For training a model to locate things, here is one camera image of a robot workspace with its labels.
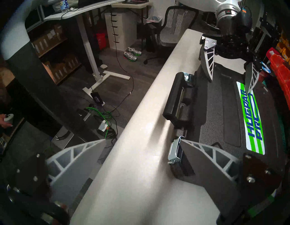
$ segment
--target black handle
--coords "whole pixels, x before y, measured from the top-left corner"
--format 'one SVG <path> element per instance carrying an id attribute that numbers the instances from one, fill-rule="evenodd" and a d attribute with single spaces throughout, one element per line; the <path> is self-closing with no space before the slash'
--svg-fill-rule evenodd
<path id="1" fill-rule="evenodd" d="M 186 82 L 184 73 L 179 72 L 175 75 L 173 85 L 170 90 L 169 97 L 167 99 L 163 116 L 165 119 L 170 120 L 175 127 L 180 127 L 181 121 L 178 119 L 178 110 L 182 102 L 183 92 L 185 88 L 193 87 L 190 82 Z"/>

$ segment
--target desk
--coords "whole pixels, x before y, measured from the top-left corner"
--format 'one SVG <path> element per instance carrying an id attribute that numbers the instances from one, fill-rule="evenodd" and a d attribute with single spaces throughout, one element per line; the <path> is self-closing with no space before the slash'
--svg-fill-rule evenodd
<path id="1" fill-rule="evenodd" d="M 162 116 L 176 73 L 194 73 L 202 33 L 187 29 L 147 91 L 71 224 L 216 224 L 219 210 L 203 187 L 176 179 L 167 164 L 173 125 Z M 244 73 L 242 59 L 215 62 Z"/>
<path id="2" fill-rule="evenodd" d="M 114 76 L 114 77 L 119 77 L 122 79 L 126 79 L 129 80 L 130 77 L 129 76 L 125 76 L 122 74 L 118 74 L 118 73 L 113 73 L 113 72 L 109 72 L 109 71 L 104 71 L 104 73 L 106 74 L 105 76 L 100 76 L 100 72 L 97 68 L 96 62 L 95 62 L 95 58 L 88 40 L 88 36 L 86 33 L 86 29 L 84 26 L 84 21 L 83 21 L 83 17 L 82 17 L 82 13 L 83 12 L 87 12 L 93 9 L 97 9 L 103 6 L 107 6 L 110 4 L 114 4 L 114 3 L 118 3 L 118 2 L 122 2 L 124 0 L 107 0 L 107 1 L 102 1 L 102 2 L 98 2 L 89 6 L 85 6 L 83 8 L 80 9 L 76 9 L 75 11 L 69 11 L 67 13 L 61 12 L 58 14 L 54 14 L 54 15 L 50 15 L 46 18 L 44 18 L 44 21 L 47 20 L 61 20 L 61 19 L 67 19 L 67 18 L 71 18 L 74 16 L 77 16 L 77 24 L 79 26 L 79 31 L 81 33 L 81 38 L 83 40 L 84 43 L 84 47 L 87 53 L 87 56 L 89 58 L 91 67 L 93 69 L 93 76 L 96 80 L 96 83 L 90 88 L 88 89 L 87 87 L 84 87 L 83 90 L 91 97 L 91 92 L 96 89 L 96 87 L 98 87 L 103 81 L 105 81 L 109 76 Z"/>
<path id="3" fill-rule="evenodd" d="M 144 15 L 143 15 L 143 8 L 146 7 L 146 18 L 149 17 L 149 6 L 153 5 L 152 2 L 146 2 L 146 3 L 142 3 L 142 4 L 125 4 L 125 3 L 115 3 L 112 4 L 112 8 L 131 8 L 131 9 L 141 9 L 141 18 L 142 18 L 142 29 L 144 29 Z M 143 35 L 141 38 L 141 45 L 142 45 L 142 50 L 143 50 Z"/>

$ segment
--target wastebasket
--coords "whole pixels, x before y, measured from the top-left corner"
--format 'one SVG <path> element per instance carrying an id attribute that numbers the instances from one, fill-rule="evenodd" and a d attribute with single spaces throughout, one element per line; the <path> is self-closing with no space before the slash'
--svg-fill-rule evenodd
<path id="1" fill-rule="evenodd" d="M 146 19 L 146 24 L 151 24 L 156 28 L 160 28 L 162 25 L 162 17 L 161 16 L 149 16 Z"/>

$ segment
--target sneaker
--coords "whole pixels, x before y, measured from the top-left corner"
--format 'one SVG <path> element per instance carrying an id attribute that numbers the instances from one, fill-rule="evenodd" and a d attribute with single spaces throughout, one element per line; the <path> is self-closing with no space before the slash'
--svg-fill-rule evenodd
<path id="1" fill-rule="evenodd" d="M 137 57 L 134 56 L 131 52 L 124 52 L 124 58 L 131 62 L 135 62 L 137 60 Z"/>
<path id="2" fill-rule="evenodd" d="M 137 50 L 134 49 L 134 48 L 128 48 L 128 52 L 131 52 L 132 54 L 134 54 L 134 55 L 136 55 L 136 56 L 140 56 L 140 55 L 142 55 L 142 52 L 137 51 Z"/>

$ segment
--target screw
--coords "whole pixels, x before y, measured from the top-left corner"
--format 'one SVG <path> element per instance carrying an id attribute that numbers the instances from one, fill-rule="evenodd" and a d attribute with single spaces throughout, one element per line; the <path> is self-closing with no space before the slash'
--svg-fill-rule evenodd
<path id="1" fill-rule="evenodd" d="M 255 183 L 255 178 L 248 176 L 248 177 L 247 177 L 247 181 L 248 181 L 249 183 Z"/>

